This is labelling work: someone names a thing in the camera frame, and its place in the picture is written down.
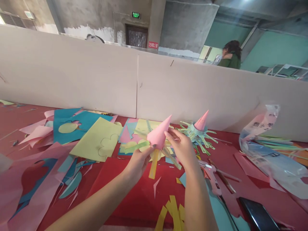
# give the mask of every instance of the exit sign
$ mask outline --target exit sign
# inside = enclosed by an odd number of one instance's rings
[[[132,17],[133,18],[140,18],[140,14],[136,12],[132,12]]]

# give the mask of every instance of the pink paper cone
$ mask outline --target pink paper cone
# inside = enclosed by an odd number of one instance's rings
[[[162,150],[165,146],[166,136],[164,132],[168,131],[171,116],[166,118],[157,128],[151,131],[147,136],[147,140],[150,141],[150,144],[156,144],[156,149],[158,150]]]
[[[206,117],[208,116],[208,112],[209,110],[207,110],[207,112],[194,124],[195,128],[199,131],[204,131],[204,127],[205,127],[205,120]]]

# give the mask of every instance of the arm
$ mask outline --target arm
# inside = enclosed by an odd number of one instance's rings
[[[172,144],[175,154],[183,164],[186,172],[186,230],[218,231],[205,179],[200,170],[190,138],[171,128],[169,128],[169,132],[166,132],[165,135]]]
[[[154,147],[134,151],[130,162],[116,178],[59,218],[46,231],[99,230],[123,198],[139,181]]]

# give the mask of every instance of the smartphone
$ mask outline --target smartphone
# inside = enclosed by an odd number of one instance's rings
[[[239,197],[239,201],[244,207],[246,213],[249,215],[249,218],[256,230],[279,231],[278,226],[262,204],[243,197]]]

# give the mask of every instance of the teal wall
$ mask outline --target teal wall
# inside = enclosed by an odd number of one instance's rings
[[[213,22],[204,45],[222,49],[231,40],[238,40],[242,45],[250,31],[251,28]]]
[[[302,66],[308,59],[308,38],[266,31],[241,69],[256,72],[260,66],[275,64]]]

